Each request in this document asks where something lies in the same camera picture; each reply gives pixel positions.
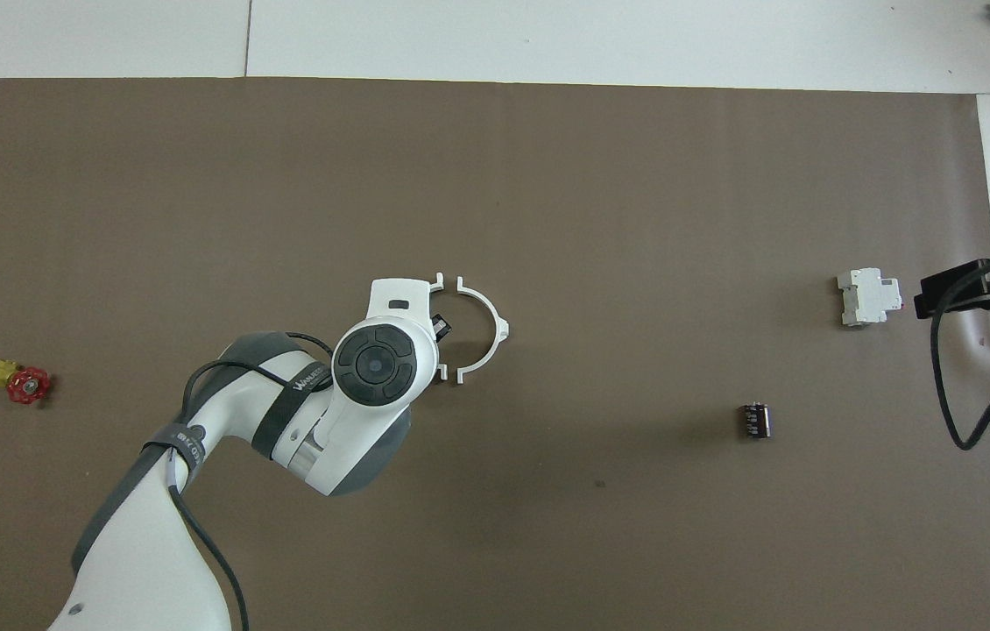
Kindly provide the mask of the white half pipe clamp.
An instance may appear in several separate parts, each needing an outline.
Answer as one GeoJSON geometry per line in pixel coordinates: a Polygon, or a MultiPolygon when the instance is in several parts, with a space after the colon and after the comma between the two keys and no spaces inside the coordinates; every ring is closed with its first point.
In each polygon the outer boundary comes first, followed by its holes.
{"type": "MultiPolygon", "coordinates": [[[[428,283],[428,292],[434,294],[440,292],[444,289],[444,275],[443,272],[435,272],[435,279],[428,283]]],[[[434,376],[438,382],[447,382],[448,380],[448,367],[438,358],[438,363],[435,365],[434,376]]]]}
{"type": "Polygon", "coordinates": [[[496,352],[498,352],[499,346],[510,336],[510,323],[500,315],[499,309],[495,307],[495,304],[491,302],[490,298],[487,298],[484,293],[475,290],[475,288],[468,287],[468,285],[464,284],[462,275],[456,276],[456,291],[483,305],[488,313],[490,313],[492,320],[492,341],[490,347],[487,348],[484,355],[476,360],[476,362],[456,368],[456,384],[463,385],[464,377],[478,371],[478,369],[482,369],[491,362],[496,352]]]}

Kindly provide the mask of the white circuit breaker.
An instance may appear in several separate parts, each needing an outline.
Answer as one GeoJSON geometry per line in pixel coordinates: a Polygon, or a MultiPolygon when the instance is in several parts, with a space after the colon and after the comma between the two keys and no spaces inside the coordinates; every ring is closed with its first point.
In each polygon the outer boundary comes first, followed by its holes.
{"type": "Polygon", "coordinates": [[[887,315],[903,309],[899,281],[884,277],[876,267],[849,269],[835,277],[842,293],[842,320],[845,327],[884,323],[887,315]]]}

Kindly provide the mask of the brown paper table mat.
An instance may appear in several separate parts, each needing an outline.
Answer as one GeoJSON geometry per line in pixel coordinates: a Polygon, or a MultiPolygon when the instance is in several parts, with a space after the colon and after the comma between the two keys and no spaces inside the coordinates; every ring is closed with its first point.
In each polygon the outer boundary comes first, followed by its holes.
{"type": "Polygon", "coordinates": [[[52,375],[0,388],[0,631],[49,627],[195,368],[438,271],[510,336],[374,483],[229,440],[187,493],[256,630],[990,631],[990,431],[835,282],[988,257],[985,183],[963,96],[0,81],[0,359],[52,375]]]}

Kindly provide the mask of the black cylindrical capacitor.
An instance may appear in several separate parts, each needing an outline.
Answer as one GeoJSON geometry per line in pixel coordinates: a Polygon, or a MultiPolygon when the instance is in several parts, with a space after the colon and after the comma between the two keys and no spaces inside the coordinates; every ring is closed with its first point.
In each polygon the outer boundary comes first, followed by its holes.
{"type": "Polygon", "coordinates": [[[762,441],[772,438],[771,407],[768,404],[753,401],[739,407],[740,435],[751,441],[762,441]]]}

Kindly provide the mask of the red handled brass valve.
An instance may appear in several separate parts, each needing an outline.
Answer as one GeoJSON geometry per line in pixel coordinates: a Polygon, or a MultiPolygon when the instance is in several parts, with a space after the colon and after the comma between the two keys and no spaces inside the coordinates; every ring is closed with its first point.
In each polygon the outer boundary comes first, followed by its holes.
{"type": "Polygon", "coordinates": [[[52,375],[35,366],[0,359],[0,388],[11,402],[31,405],[49,394],[52,375]]]}

